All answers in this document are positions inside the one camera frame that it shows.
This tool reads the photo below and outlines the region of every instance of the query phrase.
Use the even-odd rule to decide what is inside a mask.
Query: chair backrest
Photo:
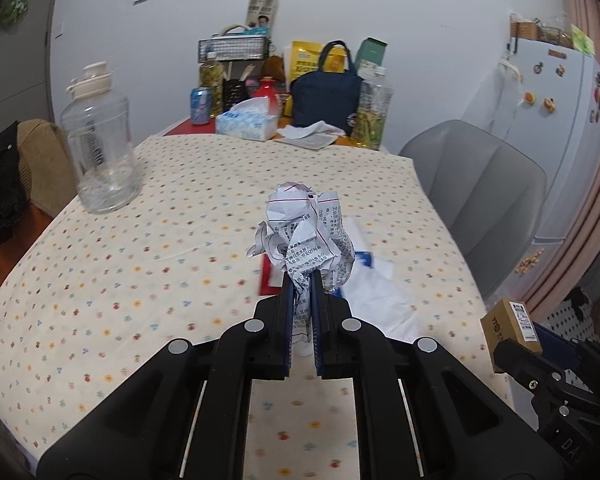
[[[422,189],[487,298],[536,233],[544,171],[506,142],[462,121],[421,133],[400,156],[413,159]]]

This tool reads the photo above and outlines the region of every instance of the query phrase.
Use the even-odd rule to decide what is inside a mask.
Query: table
[[[138,198],[107,215],[74,200],[0,289],[0,418],[36,459],[172,338],[251,317],[261,261],[245,252],[285,180],[336,190],[394,263],[422,334],[509,400],[474,280],[409,159],[213,135],[150,137],[137,154]],[[317,379],[312,356],[254,384],[245,478],[356,478],[356,446],[352,384]]]

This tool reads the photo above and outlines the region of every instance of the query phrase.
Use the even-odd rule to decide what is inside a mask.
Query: clear plastic jug
[[[142,187],[131,132],[129,101],[111,89],[107,64],[84,68],[67,88],[74,100],[60,115],[77,180],[78,196],[92,213],[114,211]]]

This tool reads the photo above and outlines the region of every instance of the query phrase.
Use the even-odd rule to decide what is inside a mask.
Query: soda can
[[[191,124],[209,124],[211,90],[201,86],[191,91]]]

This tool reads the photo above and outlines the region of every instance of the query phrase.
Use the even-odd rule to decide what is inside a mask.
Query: crumpled paper
[[[338,193],[317,194],[295,182],[285,182],[269,195],[267,221],[256,231],[247,256],[267,253],[272,266],[286,271],[296,286],[292,343],[311,341],[309,276],[320,269],[331,292],[351,274],[353,245],[342,227]]]

